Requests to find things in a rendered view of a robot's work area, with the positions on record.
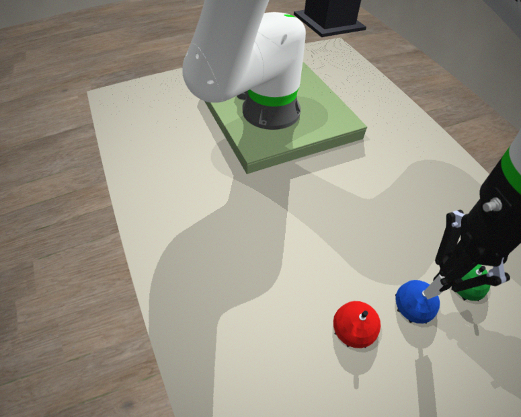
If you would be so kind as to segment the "red bell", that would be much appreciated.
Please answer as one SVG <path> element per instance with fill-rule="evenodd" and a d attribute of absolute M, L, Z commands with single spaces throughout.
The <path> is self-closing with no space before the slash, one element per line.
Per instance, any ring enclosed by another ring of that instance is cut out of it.
<path fill-rule="evenodd" d="M 366 348 L 378 337 L 380 319 L 368 304 L 352 301 L 341 306 L 334 315 L 335 335 L 353 348 Z"/>

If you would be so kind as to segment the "blue dome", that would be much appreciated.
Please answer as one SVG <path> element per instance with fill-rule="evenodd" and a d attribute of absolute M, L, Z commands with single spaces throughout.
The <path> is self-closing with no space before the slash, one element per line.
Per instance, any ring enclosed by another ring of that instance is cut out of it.
<path fill-rule="evenodd" d="M 433 320 L 440 308 L 439 296 L 426 299 L 424 291 L 428 283 L 420 280 L 411 280 L 401 285 L 396 296 L 397 311 L 409 322 L 426 324 Z"/>

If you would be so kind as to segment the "green bell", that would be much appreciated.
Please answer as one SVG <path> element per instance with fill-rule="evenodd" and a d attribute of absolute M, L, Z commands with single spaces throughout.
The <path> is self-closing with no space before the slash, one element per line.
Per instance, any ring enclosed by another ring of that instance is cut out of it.
<path fill-rule="evenodd" d="M 476 276 L 481 276 L 481 275 L 487 274 L 487 273 L 488 272 L 486 271 L 486 267 L 478 264 L 476 267 L 474 267 L 474 269 L 472 269 L 470 272 L 468 272 L 461 279 L 467 280 L 467 279 L 474 278 Z M 464 301 L 467 299 L 470 301 L 479 301 L 486 296 L 486 294 L 488 293 L 488 291 L 490 289 L 490 286 L 491 285 L 481 285 L 481 286 L 474 287 L 471 289 L 459 291 L 457 293 L 463 298 Z"/>

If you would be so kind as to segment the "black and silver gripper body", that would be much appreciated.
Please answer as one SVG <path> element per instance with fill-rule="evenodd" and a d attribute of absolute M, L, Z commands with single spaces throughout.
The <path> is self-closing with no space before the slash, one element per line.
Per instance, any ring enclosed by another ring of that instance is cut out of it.
<path fill-rule="evenodd" d="M 481 199 L 478 200 L 469 214 L 463 215 L 461 219 L 460 239 L 467 232 L 473 238 L 465 248 L 468 255 L 473 249 L 481 247 L 480 245 L 483 246 L 484 254 L 475 261 L 479 265 L 499 266 L 502 258 L 504 258 L 503 264 L 505 264 L 508 255 L 521 244 L 521 236 L 500 227 L 483 210 Z"/>

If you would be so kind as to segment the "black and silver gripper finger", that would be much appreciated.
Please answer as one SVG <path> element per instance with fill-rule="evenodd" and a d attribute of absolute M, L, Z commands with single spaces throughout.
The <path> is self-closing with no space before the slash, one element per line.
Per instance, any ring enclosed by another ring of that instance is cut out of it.
<path fill-rule="evenodd" d="M 440 266 L 440 270 L 434 277 L 433 282 L 424 291 L 424 295 L 427 295 L 441 278 L 452 272 L 468 256 L 465 248 L 473 240 L 471 234 L 469 232 L 464 233 L 458 242 L 463 215 L 462 210 L 446 214 L 446 228 L 435 259 L 435 263 Z"/>
<path fill-rule="evenodd" d="M 477 247 L 447 276 L 441 278 L 435 287 L 426 295 L 427 299 L 431 299 L 440 295 L 443 291 L 452 287 L 454 292 L 471 289 L 481 285 L 498 286 L 510 280 L 510 275 L 504 272 L 504 264 L 502 262 L 499 266 L 494 266 L 487 274 L 476 276 L 467 280 L 461 278 L 470 272 L 478 264 L 475 263 L 482 255 L 484 250 L 482 247 Z"/>

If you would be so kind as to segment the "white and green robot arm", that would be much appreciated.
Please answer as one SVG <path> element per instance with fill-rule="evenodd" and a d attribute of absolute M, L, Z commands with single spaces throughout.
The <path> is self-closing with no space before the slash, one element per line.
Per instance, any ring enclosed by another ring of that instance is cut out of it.
<path fill-rule="evenodd" d="M 521 0 L 483 1 L 521 40 Z M 182 73 L 197 98 L 246 99 L 243 115 L 250 124 L 278 130 L 300 117 L 306 31 L 292 15 L 264 13 L 268 2 L 204 0 Z M 521 236 L 521 129 L 479 195 L 483 210 L 500 227 Z"/>

